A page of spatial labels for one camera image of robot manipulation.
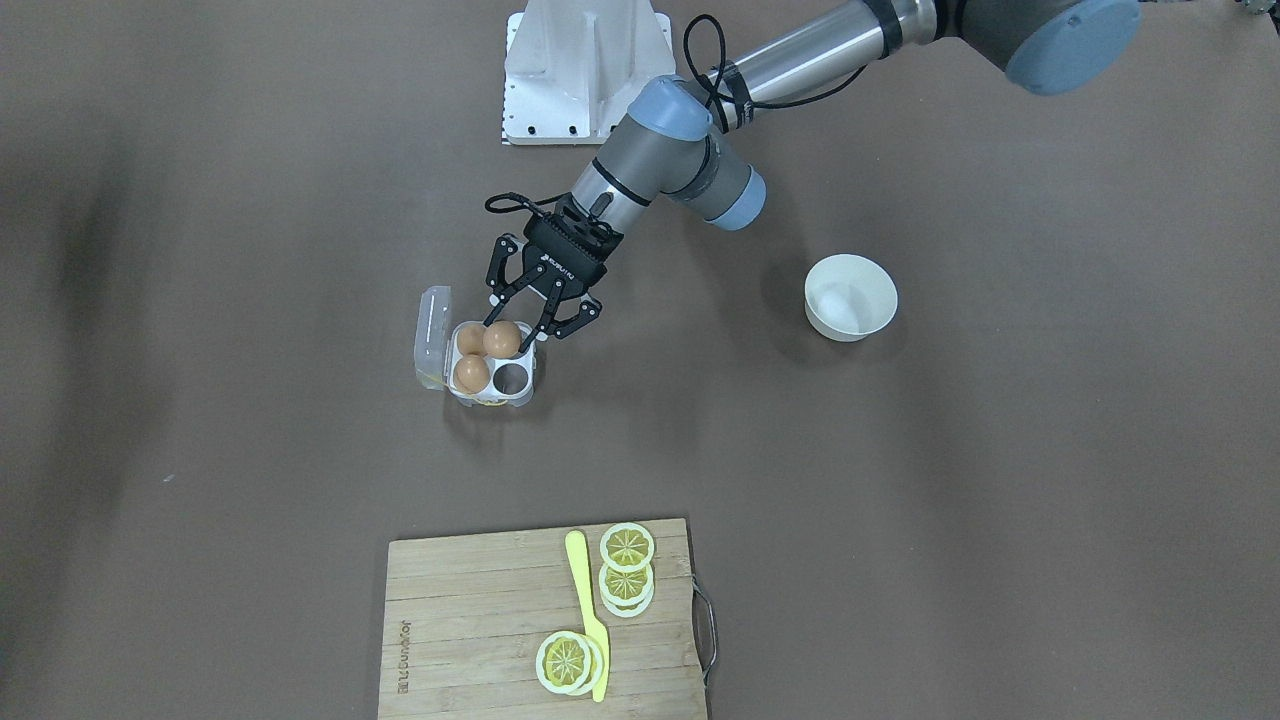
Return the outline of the brown egg from bowl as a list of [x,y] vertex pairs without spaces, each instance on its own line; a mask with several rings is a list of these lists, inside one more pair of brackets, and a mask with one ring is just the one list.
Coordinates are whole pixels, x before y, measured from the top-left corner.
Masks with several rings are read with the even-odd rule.
[[486,356],[513,359],[522,352],[524,332],[515,322],[499,320],[483,329],[481,342]]

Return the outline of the brown egg in box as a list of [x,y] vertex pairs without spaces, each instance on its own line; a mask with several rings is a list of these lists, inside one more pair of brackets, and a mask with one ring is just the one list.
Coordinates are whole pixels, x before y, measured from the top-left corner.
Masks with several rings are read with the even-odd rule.
[[458,325],[454,334],[454,345],[458,355],[477,355],[484,357],[486,327],[481,322],[466,322]]
[[492,372],[485,357],[465,355],[456,361],[451,379],[457,391],[480,395],[489,386]]

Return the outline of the clear plastic egg box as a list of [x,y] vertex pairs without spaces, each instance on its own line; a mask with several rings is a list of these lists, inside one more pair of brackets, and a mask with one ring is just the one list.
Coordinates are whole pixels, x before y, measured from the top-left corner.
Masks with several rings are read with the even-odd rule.
[[426,389],[447,392],[466,407],[521,407],[535,392],[536,348],[522,322],[456,322],[449,286],[420,295],[412,359]]

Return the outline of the yellow plastic knife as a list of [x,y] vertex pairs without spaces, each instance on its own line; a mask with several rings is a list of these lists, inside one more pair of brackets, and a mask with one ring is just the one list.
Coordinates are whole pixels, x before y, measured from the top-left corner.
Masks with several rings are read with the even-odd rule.
[[572,529],[564,536],[564,552],[577,596],[585,635],[594,641],[602,652],[602,674],[591,689],[591,700],[595,703],[602,703],[605,698],[611,678],[611,638],[604,623],[598,618],[595,611],[588,541],[581,530]]

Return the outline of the lemon slice stack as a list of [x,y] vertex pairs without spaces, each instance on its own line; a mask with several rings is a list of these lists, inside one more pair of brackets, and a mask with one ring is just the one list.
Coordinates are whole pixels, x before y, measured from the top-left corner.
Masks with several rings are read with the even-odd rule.
[[652,564],[654,536],[641,524],[622,521],[607,528],[598,543],[602,561],[614,571],[631,573]]
[[603,565],[598,585],[604,609],[617,618],[636,618],[643,614],[655,592],[652,565],[630,571]]

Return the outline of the white bowl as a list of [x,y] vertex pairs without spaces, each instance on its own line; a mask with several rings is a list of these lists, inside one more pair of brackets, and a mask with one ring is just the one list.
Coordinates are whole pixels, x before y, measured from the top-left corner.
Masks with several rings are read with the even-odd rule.
[[809,325],[842,343],[884,329],[899,310],[899,292],[877,263],[854,254],[820,259],[806,273],[804,309]]

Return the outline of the lemon slice single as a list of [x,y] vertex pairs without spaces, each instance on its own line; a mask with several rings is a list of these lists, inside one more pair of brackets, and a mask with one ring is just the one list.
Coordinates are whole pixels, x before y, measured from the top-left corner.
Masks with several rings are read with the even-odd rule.
[[539,684],[552,694],[591,694],[603,680],[605,657],[590,637],[570,630],[549,634],[535,656]]

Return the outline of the white pedestal column base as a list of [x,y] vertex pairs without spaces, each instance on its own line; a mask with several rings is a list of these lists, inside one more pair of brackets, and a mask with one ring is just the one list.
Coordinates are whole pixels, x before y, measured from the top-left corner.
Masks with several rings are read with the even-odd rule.
[[602,145],[646,82],[676,72],[673,24],[649,1],[530,1],[506,22],[500,140]]

